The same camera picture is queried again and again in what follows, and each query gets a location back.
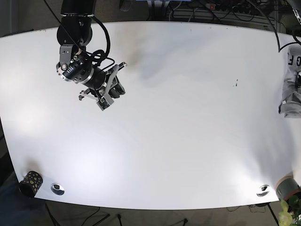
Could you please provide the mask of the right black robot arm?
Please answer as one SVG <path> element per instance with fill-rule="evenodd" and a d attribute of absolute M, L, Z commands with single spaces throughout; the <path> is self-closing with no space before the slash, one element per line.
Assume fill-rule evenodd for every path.
<path fill-rule="evenodd" d="M 79 94 L 93 99 L 101 110 L 114 103 L 114 99 L 125 94 L 125 89 L 117 78 L 118 72 L 127 66 L 125 62 L 100 68 L 109 59 L 111 40 L 104 24 L 95 17 L 94 0 L 65 0 L 62 3 L 60 26 L 57 41 L 60 44 L 58 75 L 65 81 L 73 81 L 86 86 Z M 95 21 L 105 34 L 106 49 L 89 53 L 86 49 L 92 39 L 92 21 Z"/>

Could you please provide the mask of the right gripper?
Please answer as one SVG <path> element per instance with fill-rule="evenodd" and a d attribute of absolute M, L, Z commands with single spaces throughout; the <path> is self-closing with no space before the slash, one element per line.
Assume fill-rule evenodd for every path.
<path fill-rule="evenodd" d="M 114 99 L 126 93 L 117 77 L 117 73 L 126 66 L 127 64 L 122 62 L 107 71 L 98 67 L 93 68 L 91 74 L 82 82 L 87 89 L 79 93 L 79 100 L 88 97 L 96 101 L 102 111 L 110 107 Z"/>

